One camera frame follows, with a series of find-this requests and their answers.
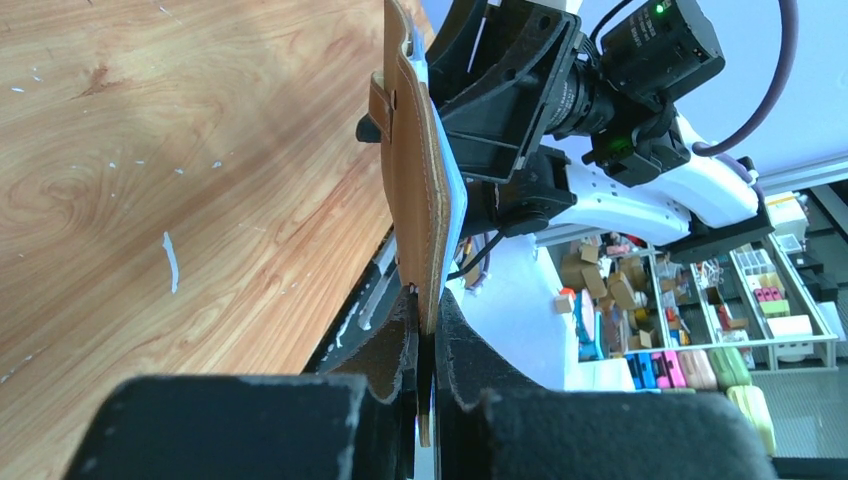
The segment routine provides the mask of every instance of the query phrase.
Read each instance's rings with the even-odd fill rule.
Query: wooden table
[[[61,476],[134,375],[300,371],[391,224],[354,139],[382,21],[0,0],[0,478]]]

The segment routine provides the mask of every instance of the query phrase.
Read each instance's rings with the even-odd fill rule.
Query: cable
[[[483,234],[483,244],[489,244],[489,233],[486,232]],[[483,286],[483,283],[489,277],[489,266],[492,263],[492,252],[486,254],[486,258],[483,259],[483,266],[480,268],[480,275],[477,276],[477,280],[474,280],[474,283],[465,287],[466,290],[471,290],[472,292],[477,291],[478,288]]]
[[[500,242],[503,238],[503,232],[496,233],[492,240],[486,245],[484,245],[483,248],[481,248],[480,251],[477,252],[477,255],[475,255],[474,258],[471,259],[470,262],[468,262],[464,267],[460,268],[456,272],[448,274],[448,281],[455,280],[459,277],[467,275],[468,272],[470,272],[474,267],[476,267],[477,264],[480,263],[480,260],[483,260],[483,258],[488,255],[489,252],[491,252],[492,249],[495,248],[495,245],[497,245],[498,242]]]
[[[789,80],[789,74],[792,72],[792,64],[795,63],[795,51],[798,47],[798,3],[796,0],[778,0],[778,2],[780,4],[781,27],[780,54],[777,57],[777,67],[775,67],[774,76],[771,78],[771,84],[769,84],[766,95],[748,121],[739,127],[739,130],[736,130],[733,135],[713,146],[704,142],[696,142],[692,145],[692,152],[696,155],[712,157],[739,145],[763,123],[763,120],[768,117],[772,108],[777,104],[777,100],[783,94],[783,89]]]
[[[606,15],[601,18],[601,21],[595,26],[595,29],[592,30],[592,33],[589,34],[589,40],[592,42],[592,45],[598,44],[598,34],[601,33],[601,29],[612,20],[612,17],[618,15],[618,12],[622,11],[624,7],[630,4],[633,0],[621,0],[618,4],[612,7],[612,10],[607,12]]]

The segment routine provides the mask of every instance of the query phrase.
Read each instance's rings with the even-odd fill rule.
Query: cardboard box
[[[622,272],[615,272],[609,277],[609,286],[607,287],[615,299],[616,305],[624,310],[635,310],[639,308],[636,301],[636,292],[630,286],[630,281]]]
[[[630,281],[630,285],[634,289],[639,291],[648,289],[648,274],[645,273],[645,269],[642,267],[642,259],[640,257],[622,258],[618,262],[618,269],[624,273],[624,276],[627,277],[627,280]]]
[[[748,328],[748,319],[745,317],[741,318],[731,318],[730,319],[730,329],[731,330],[743,330]]]
[[[607,287],[598,268],[598,247],[583,245],[579,253],[571,253],[562,257],[560,277],[566,287],[574,290],[589,290],[592,298],[603,298]]]
[[[673,292],[677,288],[677,280],[674,278],[665,278],[660,280],[660,290],[665,292]]]
[[[628,350],[646,350],[659,346],[659,335],[656,330],[646,332],[639,330],[638,335],[633,335],[627,342]]]
[[[554,309],[557,313],[574,313],[574,297],[571,295],[558,295],[554,298]]]

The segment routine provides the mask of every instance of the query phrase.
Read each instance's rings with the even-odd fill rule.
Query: small items on shelf
[[[592,297],[587,290],[583,290],[577,296],[575,315],[577,315],[577,339],[580,342],[579,360],[603,360],[601,312],[595,311]]]
[[[774,436],[774,423],[763,391],[753,385],[740,385],[730,387],[727,390],[727,398],[739,407],[745,418],[757,430],[760,440],[766,448],[766,453],[769,456],[775,456],[777,454],[777,440]]]
[[[707,353],[716,375],[718,388],[727,391],[730,387],[751,385],[751,372],[739,349],[732,347],[713,348]]]
[[[683,376],[686,378],[689,387],[703,391],[718,390],[718,380],[716,380],[713,366],[710,364],[706,351],[701,349],[686,350],[680,352],[678,358],[680,370],[683,371]]]

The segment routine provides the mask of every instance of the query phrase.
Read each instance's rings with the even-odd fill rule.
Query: brown leather wallet
[[[403,285],[418,289],[419,330],[435,330],[450,224],[450,192],[427,85],[409,60],[413,23],[385,1],[383,70],[371,76],[368,114],[382,133],[383,187]]]

